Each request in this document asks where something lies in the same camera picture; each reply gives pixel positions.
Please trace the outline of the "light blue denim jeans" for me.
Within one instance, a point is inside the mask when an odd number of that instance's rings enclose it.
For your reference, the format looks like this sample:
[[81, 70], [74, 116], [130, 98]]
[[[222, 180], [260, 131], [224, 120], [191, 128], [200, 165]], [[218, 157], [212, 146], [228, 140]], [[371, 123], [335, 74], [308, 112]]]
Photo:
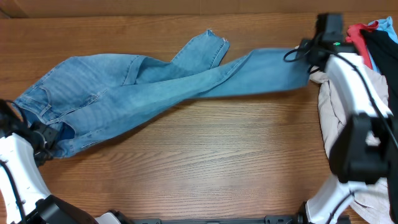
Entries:
[[75, 154], [119, 136], [190, 98], [256, 95], [308, 84], [304, 61], [286, 49], [256, 49], [221, 60], [229, 42], [207, 30], [169, 62], [145, 55], [97, 54], [59, 63], [16, 99], [30, 123], [59, 132], [54, 156]]

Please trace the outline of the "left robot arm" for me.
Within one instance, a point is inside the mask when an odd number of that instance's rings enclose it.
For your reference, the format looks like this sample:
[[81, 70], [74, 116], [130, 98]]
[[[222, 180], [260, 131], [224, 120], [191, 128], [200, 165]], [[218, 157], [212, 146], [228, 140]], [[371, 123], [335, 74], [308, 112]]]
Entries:
[[40, 121], [29, 124], [23, 111], [15, 114], [16, 106], [1, 100], [1, 194], [7, 223], [130, 223], [115, 210], [94, 218], [50, 193], [39, 166], [53, 159], [58, 131]]

